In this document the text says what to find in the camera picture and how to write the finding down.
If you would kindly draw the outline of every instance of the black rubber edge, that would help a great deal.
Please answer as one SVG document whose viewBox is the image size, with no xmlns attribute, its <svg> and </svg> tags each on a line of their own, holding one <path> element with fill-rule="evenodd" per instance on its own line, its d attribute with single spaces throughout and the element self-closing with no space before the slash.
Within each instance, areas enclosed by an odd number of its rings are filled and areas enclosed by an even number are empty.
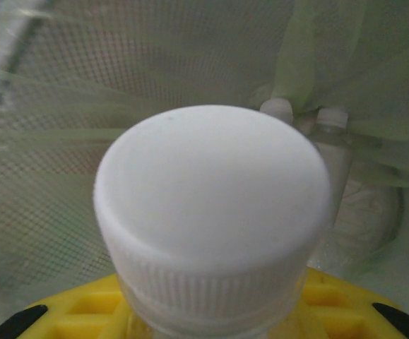
<svg viewBox="0 0 409 339">
<path fill-rule="evenodd" d="M 46 305 L 37 305 L 12 315 L 0 325 L 0 339 L 16 339 L 41 318 L 47 310 Z"/>
<path fill-rule="evenodd" d="M 372 306 L 407 339 L 409 339 L 409 314 L 394 307 L 375 302 Z"/>
</svg>

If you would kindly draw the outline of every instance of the white bottle cap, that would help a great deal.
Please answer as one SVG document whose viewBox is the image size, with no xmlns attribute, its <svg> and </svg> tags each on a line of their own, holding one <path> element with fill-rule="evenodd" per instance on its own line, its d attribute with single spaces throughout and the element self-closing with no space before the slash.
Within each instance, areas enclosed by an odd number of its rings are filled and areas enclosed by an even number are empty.
<svg viewBox="0 0 409 339">
<path fill-rule="evenodd" d="M 341 127 L 347 127 L 348 114 L 338 108 L 322 108 L 317 114 L 316 124 Z"/>
<path fill-rule="evenodd" d="M 290 104 L 290 102 L 279 97 L 265 101 L 261 105 L 259 111 L 268 114 L 276 119 L 284 121 L 289 125 L 292 124 L 292 120 L 294 119 L 292 105 Z"/>
<path fill-rule="evenodd" d="M 299 132 L 209 105 L 120 136 L 94 204 L 121 288 L 145 321 L 170 335 L 229 338 L 292 310 L 329 196 L 325 165 Z"/>
</svg>

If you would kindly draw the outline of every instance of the white bottle cap in background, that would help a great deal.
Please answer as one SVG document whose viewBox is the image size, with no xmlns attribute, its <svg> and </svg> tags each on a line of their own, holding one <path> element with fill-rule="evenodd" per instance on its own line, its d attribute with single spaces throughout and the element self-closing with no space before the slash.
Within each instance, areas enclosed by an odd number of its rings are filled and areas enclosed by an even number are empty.
<svg viewBox="0 0 409 339">
<path fill-rule="evenodd" d="M 322 108 L 317 114 L 316 124 L 341 127 L 347 127 L 348 114 L 338 108 Z"/>
<path fill-rule="evenodd" d="M 94 204 L 121 288 L 145 321 L 229 338 L 292 310 L 329 195 L 325 165 L 299 132 L 209 105 L 120 136 L 99 166 Z"/>
<path fill-rule="evenodd" d="M 259 111 L 276 119 L 284 121 L 289 125 L 292 124 L 292 120 L 294 119 L 292 105 L 290 104 L 290 102 L 279 97 L 265 101 L 261 105 Z"/>
</svg>

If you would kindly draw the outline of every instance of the mesh bag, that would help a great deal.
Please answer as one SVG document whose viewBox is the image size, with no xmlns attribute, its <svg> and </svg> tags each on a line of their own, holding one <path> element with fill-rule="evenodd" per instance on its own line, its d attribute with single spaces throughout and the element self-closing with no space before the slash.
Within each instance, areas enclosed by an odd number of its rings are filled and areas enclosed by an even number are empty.
<svg viewBox="0 0 409 339">
<path fill-rule="evenodd" d="M 362 182 L 409 188 L 409 1 L 3 0 L 0 320 L 113 271 L 91 201 L 136 122 L 187 105 L 344 107 Z"/>
</svg>

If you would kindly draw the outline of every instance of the green mesh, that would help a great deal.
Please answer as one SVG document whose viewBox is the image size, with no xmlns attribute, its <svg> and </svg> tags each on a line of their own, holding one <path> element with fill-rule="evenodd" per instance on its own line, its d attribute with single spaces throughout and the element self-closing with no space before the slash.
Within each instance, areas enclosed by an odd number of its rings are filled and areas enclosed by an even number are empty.
<svg viewBox="0 0 409 339">
<path fill-rule="evenodd" d="M 122 131 L 173 107 L 350 113 L 357 173 L 409 188 L 409 1 L 3 0 L 0 291 L 8 314 L 112 271 L 91 201 Z"/>
</svg>

